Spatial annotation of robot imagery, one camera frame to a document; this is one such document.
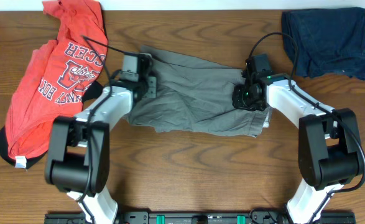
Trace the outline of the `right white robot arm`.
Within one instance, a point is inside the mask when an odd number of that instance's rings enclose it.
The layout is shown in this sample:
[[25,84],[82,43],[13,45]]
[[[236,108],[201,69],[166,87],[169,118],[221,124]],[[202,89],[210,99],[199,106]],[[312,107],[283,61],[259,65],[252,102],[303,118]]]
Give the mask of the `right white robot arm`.
[[271,107],[298,128],[302,181],[279,223],[315,223],[332,196],[363,186],[365,153],[352,110],[317,101],[284,74],[248,78],[234,88],[232,104],[248,111]]

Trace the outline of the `grey shorts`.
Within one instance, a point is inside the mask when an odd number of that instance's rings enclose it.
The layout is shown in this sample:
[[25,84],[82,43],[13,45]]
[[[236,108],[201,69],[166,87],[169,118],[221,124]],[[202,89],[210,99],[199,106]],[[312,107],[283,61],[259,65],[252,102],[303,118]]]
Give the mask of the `grey shorts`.
[[158,133],[252,137],[269,127],[272,108],[247,111],[233,106],[234,87],[244,83],[240,69],[147,45],[141,52],[153,58],[157,94],[136,104],[126,116],[129,124],[150,126]]

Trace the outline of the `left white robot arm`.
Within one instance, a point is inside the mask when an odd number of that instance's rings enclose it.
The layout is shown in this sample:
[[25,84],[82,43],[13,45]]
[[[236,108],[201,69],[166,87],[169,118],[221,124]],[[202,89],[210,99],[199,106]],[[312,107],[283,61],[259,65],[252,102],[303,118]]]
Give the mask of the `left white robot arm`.
[[106,186],[109,134],[143,98],[156,96],[154,76],[112,80],[84,111],[57,117],[47,151],[45,180],[75,200],[87,223],[114,223],[118,204]]

